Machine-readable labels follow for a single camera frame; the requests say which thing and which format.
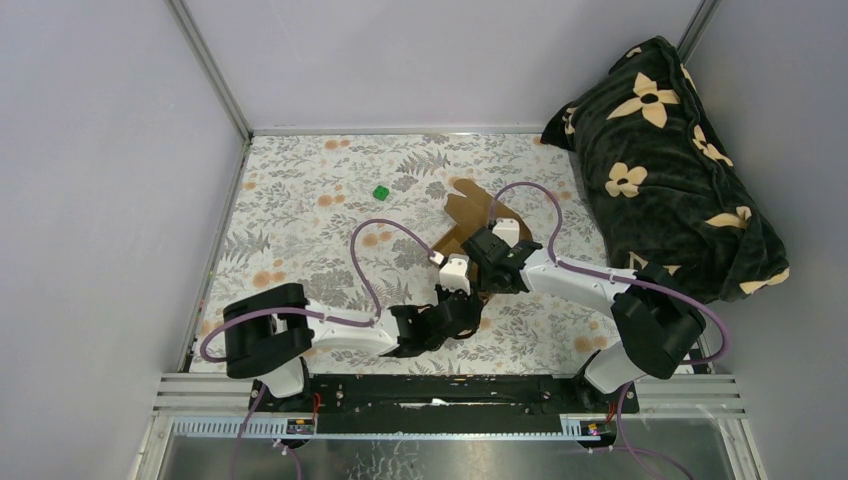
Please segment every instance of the red wire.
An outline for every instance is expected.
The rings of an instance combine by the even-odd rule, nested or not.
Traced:
[[[318,415],[318,408],[321,406],[321,394],[312,394],[312,425],[315,425],[315,416]]]
[[[609,408],[607,409],[606,423],[609,423],[610,420],[612,420],[613,415],[615,415],[615,402],[610,402]]]

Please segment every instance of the black metal base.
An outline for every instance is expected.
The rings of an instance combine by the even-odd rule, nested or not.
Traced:
[[[559,433],[560,414],[605,415],[618,400],[587,388],[579,375],[314,375],[298,396],[256,400],[259,412],[310,413],[318,394],[325,434]],[[623,408],[639,411],[635,391]]]

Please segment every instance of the aluminum frame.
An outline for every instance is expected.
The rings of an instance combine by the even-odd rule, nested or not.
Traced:
[[[186,355],[191,351],[197,330],[197,313],[208,295],[210,286],[209,273],[213,271],[220,257],[221,245],[226,235],[231,218],[231,211],[238,192],[238,186],[244,171],[244,165],[249,152],[250,141],[254,135],[279,134],[409,134],[409,133],[457,133],[456,127],[447,129],[349,129],[339,130],[259,130],[254,131],[244,117],[238,102],[228,88],[212,53],[203,40],[194,19],[184,0],[165,0],[171,9],[175,21],[183,32],[186,42],[197,57],[198,63],[204,70],[215,94],[218,96],[234,128],[245,141],[245,151],[240,159],[238,168],[233,175],[233,181],[227,198],[227,206],[222,212],[217,231],[215,245],[210,256],[207,269],[204,270],[205,281],[199,292],[195,309],[181,349],[176,370],[182,368]],[[702,0],[678,43],[678,50],[684,62],[688,61],[698,44],[709,21],[712,19],[721,0]],[[535,133],[537,127],[525,128],[469,128],[473,133]],[[702,351],[709,355],[705,342],[700,342]],[[128,478],[141,480],[156,480],[160,478],[166,464],[169,445],[174,435],[175,422],[188,416],[217,416],[222,419],[242,417],[246,411],[247,395],[251,389],[250,381],[232,380],[223,374],[201,373],[167,373],[162,377],[159,392],[150,418],[147,433],[142,441],[142,448],[133,470]],[[639,403],[642,411],[638,414],[627,414],[625,418],[713,418],[721,430],[728,456],[731,460],[734,475],[738,479],[765,480],[759,452],[751,435],[750,425],[745,414],[744,403],[739,396],[736,382],[732,375],[675,375],[670,380],[642,379],[636,382]],[[256,418],[298,418],[300,413],[259,413]],[[563,415],[564,424],[569,420],[597,419],[599,415]],[[367,436],[340,436],[353,439],[363,439]]]
[[[130,478],[156,480],[167,463],[168,446],[174,435],[174,425],[191,417],[202,417],[207,423],[220,418],[220,437],[231,437],[233,419],[247,412],[247,400],[252,382],[234,380],[219,373],[168,373],[162,376],[153,417],[142,448],[138,468]],[[636,382],[641,411],[625,414],[624,418],[639,419],[703,419],[711,418],[719,428],[730,459],[734,476],[742,480],[766,480],[744,404],[732,375],[675,375],[669,380],[643,378]],[[311,412],[257,413],[258,419],[308,417]],[[600,419],[603,415],[561,415],[563,425],[575,420]],[[206,436],[216,436],[214,432]],[[384,435],[333,435],[339,440],[389,440]],[[468,435],[411,435],[415,440],[525,440],[556,441],[556,436],[520,434]]]

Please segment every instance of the cream flower pattern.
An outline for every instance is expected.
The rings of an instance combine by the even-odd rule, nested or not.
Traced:
[[[565,115],[562,116],[562,121],[565,122],[565,134],[566,135],[574,135],[574,125],[571,123],[571,119],[574,118],[574,112],[577,111],[577,107],[569,107],[565,109]]]
[[[639,270],[645,268],[645,265],[648,264],[648,260],[636,255],[636,252],[630,252],[630,269],[631,270]],[[663,268],[668,270],[669,275],[674,275],[674,272],[680,268],[680,265],[663,265]]]
[[[674,93],[674,90],[658,90],[657,82],[651,80],[642,72],[636,75],[636,81],[633,83],[633,93],[636,94],[636,98],[631,98],[619,105],[618,108],[609,114],[607,120],[624,117],[641,110],[645,120],[657,127],[663,128],[665,122],[668,121],[668,115],[665,113],[665,105],[680,103],[680,97]]]
[[[742,282],[739,284],[739,288],[741,288],[743,292],[750,295],[756,292],[757,290],[765,287],[766,285],[772,286],[777,285],[778,283],[783,283],[787,278],[789,278],[789,267],[786,267],[786,270],[778,273],[777,275],[769,278],[768,280],[756,282]]]
[[[698,89],[695,88],[695,81],[692,80],[692,75],[689,75],[689,70],[686,70],[686,67],[684,67],[682,63],[680,64],[680,70],[683,71],[683,76],[686,78],[686,80],[689,80],[689,85],[692,85],[692,90],[695,90],[697,92]]]
[[[625,197],[633,198],[639,195],[639,185],[647,176],[648,171],[645,167],[628,169],[626,164],[617,162],[610,169],[610,179],[604,187],[611,197],[617,197],[623,193]]]
[[[736,207],[736,213],[719,213],[715,217],[707,220],[707,223],[714,227],[736,227],[745,230],[748,228],[748,220],[751,219],[751,209],[749,207]]]
[[[726,156],[722,155],[722,153],[715,148],[715,145],[707,142],[707,137],[704,135],[704,130],[701,129],[700,125],[695,125],[695,138],[692,139],[692,142],[695,143],[695,146],[698,147],[698,150],[700,150],[701,153],[711,160],[715,162],[721,160],[726,163],[728,167],[733,166],[733,162],[731,162]]]

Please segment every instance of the green cube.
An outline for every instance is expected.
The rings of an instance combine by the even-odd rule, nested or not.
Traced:
[[[377,200],[383,201],[388,196],[389,196],[389,189],[382,186],[382,185],[377,185],[377,188],[374,190],[374,198],[376,198]]]

